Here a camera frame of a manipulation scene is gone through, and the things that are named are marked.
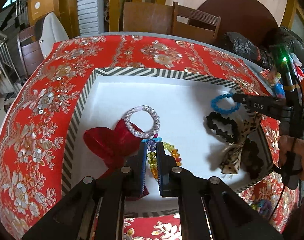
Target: black scrunchie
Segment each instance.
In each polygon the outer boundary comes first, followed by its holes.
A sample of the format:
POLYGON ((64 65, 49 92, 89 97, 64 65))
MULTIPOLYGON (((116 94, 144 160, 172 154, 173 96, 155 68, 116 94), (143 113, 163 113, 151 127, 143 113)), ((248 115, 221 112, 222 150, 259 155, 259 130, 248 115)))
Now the black scrunchie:
POLYGON ((222 117, 221 114, 217 112, 211 112, 207 117, 207 125, 210 129, 214 130, 216 132, 216 135, 221 136, 224 138, 228 143, 237 143, 239 139, 239 131, 237 129, 237 124, 234 120, 228 118, 222 117), (217 120, 218 122, 221 122, 223 125, 230 124, 232 127, 232 135, 228 135, 228 132, 223 132, 221 129, 218 128, 218 126, 213 122, 213 120, 217 120))

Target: hair accessory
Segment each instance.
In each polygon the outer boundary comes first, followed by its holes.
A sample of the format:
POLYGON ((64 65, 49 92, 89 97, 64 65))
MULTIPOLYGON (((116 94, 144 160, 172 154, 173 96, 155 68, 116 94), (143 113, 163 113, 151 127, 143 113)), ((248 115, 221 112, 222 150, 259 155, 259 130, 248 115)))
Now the hair accessory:
POLYGON ((216 131, 216 135, 223 137, 228 143, 237 143, 239 138, 239 131, 237 128, 237 124, 234 120, 222 117, 221 114, 216 112, 211 112, 207 117, 207 125, 210 129, 216 131), (217 120, 224 125, 230 124, 232 127, 232 135, 228 135, 228 132, 223 132, 218 126, 213 122, 213 120, 217 120))
POLYGON ((132 108, 131 110, 127 111, 124 116, 124 122, 125 122, 126 127, 129 129, 130 133, 132 133, 135 137, 138 137, 138 138, 151 137, 154 134, 156 134, 160 129, 160 118, 159 118, 158 114, 156 113, 156 111, 154 111, 154 109, 149 106, 137 106, 137 107, 132 108), (153 127, 147 132, 140 132, 140 131, 136 130, 135 128, 133 128, 133 126, 131 125, 130 117, 132 116, 132 114, 134 114, 135 112, 138 112, 138 111, 148 112, 154 121, 153 127))
POLYGON ((229 110, 222 109, 222 108, 218 107, 218 105, 216 104, 218 101, 220 101, 223 98, 231 98, 231 97, 233 97, 233 93, 217 96, 215 99, 211 100, 211 107, 213 108, 214 111, 216 111, 220 114, 231 114, 231 113, 239 110, 241 103, 237 103, 236 106, 232 107, 229 110))
POLYGON ((241 165, 250 173, 250 179, 257 179, 264 165, 263 160, 258 156, 259 148, 256 142, 246 139, 243 145, 241 165))
POLYGON ((150 164, 151 172, 154 177, 154 179, 157 179, 157 164, 156 164, 156 141, 154 139, 149 139, 146 142, 148 146, 149 153, 148 156, 148 164, 150 164))
POLYGON ((178 149, 174 148, 174 145, 171 145, 169 143, 163 142, 163 147, 164 149, 168 150, 171 153, 171 156, 175 158, 176 161, 176 165, 177 166, 181 166, 181 158, 180 158, 180 154, 178 154, 178 149))
MULTIPOLYGON (((226 149, 223 150, 224 157, 222 160, 222 163, 220 164, 221 173, 223 174, 238 174, 240 169, 240 163, 241 163, 241 154, 244 148, 246 150, 249 149, 248 146, 244 146, 246 142, 247 136, 255 131, 260 123, 261 123, 262 114, 256 113, 255 116, 253 116, 250 121, 244 121, 243 127, 241 129, 240 135, 239 135, 239 141, 236 144, 229 145, 226 149)), ((247 168, 247 171, 250 172, 251 179, 255 176, 259 176, 259 172, 261 171, 261 167, 263 166, 262 160, 258 160, 253 155, 251 155, 251 158, 253 158, 253 161, 251 161, 252 164, 257 165, 257 167, 247 168)))
MULTIPOLYGON (((142 142, 147 144, 147 148, 149 153, 148 156, 148 163, 150 164, 151 173, 155 179, 157 179, 157 160, 156 160, 156 142, 161 141, 162 138, 160 137, 153 137, 153 139, 144 139, 142 142)), ((181 166, 181 158, 180 154, 178 154, 178 149, 174 148, 174 145, 169 143, 163 142, 163 147, 165 150, 168 150, 171 153, 171 156, 175 158, 176 165, 181 166)))

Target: human hand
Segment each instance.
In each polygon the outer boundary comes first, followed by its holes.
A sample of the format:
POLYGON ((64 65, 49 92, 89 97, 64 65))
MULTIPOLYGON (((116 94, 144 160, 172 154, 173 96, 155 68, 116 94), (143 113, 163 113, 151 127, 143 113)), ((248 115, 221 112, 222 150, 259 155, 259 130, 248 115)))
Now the human hand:
MULTIPOLYGON (((278 166, 281 167, 285 164, 286 162, 286 152, 291 151, 292 149, 292 144, 293 144, 293 137, 290 137, 288 135, 283 135, 279 139, 279 163, 278 166)), ((296 143, 294 145, 293 152, 301 156, 301 164, 302 164, 302 169, 303 171, 300 174, 300 179, 304 180, 304 140, 297 139, 296 143)))

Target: striped border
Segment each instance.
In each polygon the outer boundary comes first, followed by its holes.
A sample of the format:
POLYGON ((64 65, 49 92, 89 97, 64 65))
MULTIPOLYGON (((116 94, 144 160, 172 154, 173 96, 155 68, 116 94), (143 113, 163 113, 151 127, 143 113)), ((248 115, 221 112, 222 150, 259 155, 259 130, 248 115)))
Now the striped border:
POLYGON ((94 81, 96 79, 95 71, 91 73, 89 79, 83 87, 83 90, 79 96, 79 99, 74 108, 74 112, 72 114, 72 118, 70 121, 67 137, 65 140, 65 148, 63 155, 63 165, 62 165, 62 197, 65 196, 71 190, 71 179, 72 179, 72 161, 73 161, 73 151, 74 151, 74 143, 76 140, 77 130, 80 124, 82 112, 84 110, 84 106, 86 100, 89 97, 89 93, 92 89, 94 81))
MULTIPOLYGON (((234 89, 235 93, 244 94, 241 87, 233 81, 216 78, 213 76, 184 72, 184 71, 177 71, 171 69, 156 69, 156 68, 133 68, 133 67, 106 67, 106 68, 94 69, 91 75, 89 76, 89 79, 85 84, 82 93, 80 94, 76 107, 74 108, 74 113, 72 115, 70 126, 68 129, 68 134, 67 134, 66 144, 64 149, 63 167, 62 167, 62 180, 61 180, 62 196, 65 196, 66 193, 69 192, 69 190, 71 189, 71 173, 72 173, 74 142, 76 140, 76 134, 86 100, 89 96, 89 93, 97 76, 147 76, 147 77, 149 76, 149 77, 166 77, 166 78, 184 79, 184 80, 198 81, 198 82, 210 83, 213 85, 232 88, 234 89)), ((253 112, 250 109, 246 108, 246 111, 249 117, 252 117, 255 114, 255 112, 253 112)), ((261 139, 261 142, 266 144, 265 149, 269 149, 264 136, 264 132, 261 127, 259 127, 259 137, 261 139)), ((270 152, 269 151, 264 151, 264 152, 266 154, 268 165, 272 166, 273 162, 270 152)), ((262 175, 260 177, 260 180, 263 179, 265 176, 267 176, 269 173, 262 175)), ((251 182, 248 185, 238 189, 236 192, 237 193, 241 192, 242 190, 245 190, 255 185, 256 183, 257 183, 256 181, 251 182)), ((149 217, 150 216, 149 214, 152 214, 153 217, 164 215, 164 213, 162 212, 158 214, 156 213, 157 212, 142 213, 141 217, 149 217)))

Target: chair backrest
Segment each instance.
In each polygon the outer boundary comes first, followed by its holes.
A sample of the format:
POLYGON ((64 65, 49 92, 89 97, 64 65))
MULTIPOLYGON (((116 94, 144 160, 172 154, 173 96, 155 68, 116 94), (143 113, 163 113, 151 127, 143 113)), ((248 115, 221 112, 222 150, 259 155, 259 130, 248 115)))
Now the chair backrest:
POLYGON ((181 6, 177 2, 173 2, 172 6, 172 26, 171 34, 183 38, 188 38, 205 43, 213 43, 217 37, 221 17, 214 16, 209 13, 198 11, 189 7, 181 6), (178 16, 203 22, 213 30, 191 26, 182 22, 178 22, 178 16))
POLYGON ((18 49, 26 77, 29 77, 44 60, 39 41, 33 41, 34 25, 17 34, 18 49))
POLYGON ((125 2, 123 31, 171 34, 172 6, 125 2))

